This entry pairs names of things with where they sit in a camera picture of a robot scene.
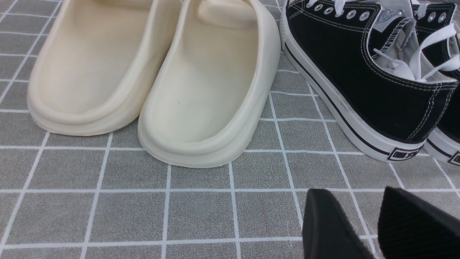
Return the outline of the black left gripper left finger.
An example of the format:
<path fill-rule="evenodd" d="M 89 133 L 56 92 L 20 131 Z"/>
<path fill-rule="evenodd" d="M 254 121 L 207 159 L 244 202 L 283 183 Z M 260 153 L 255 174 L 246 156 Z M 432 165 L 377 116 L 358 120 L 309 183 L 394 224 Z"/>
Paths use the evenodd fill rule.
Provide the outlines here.
<path fill-rule="evenodd" d="M 302 238 L 306 259 L 373 259 L 329 190 L 307 191 Z"/>

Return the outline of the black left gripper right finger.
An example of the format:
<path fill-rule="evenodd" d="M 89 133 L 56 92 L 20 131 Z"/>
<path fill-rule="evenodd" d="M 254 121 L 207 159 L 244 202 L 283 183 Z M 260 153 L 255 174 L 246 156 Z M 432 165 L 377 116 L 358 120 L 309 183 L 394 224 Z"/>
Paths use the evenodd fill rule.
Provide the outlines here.
<path fill-rule="evenodd" d="M 377 228 L 386 259 L 460 257 L 459 220 L 402 188 L 385 188 Z"/>

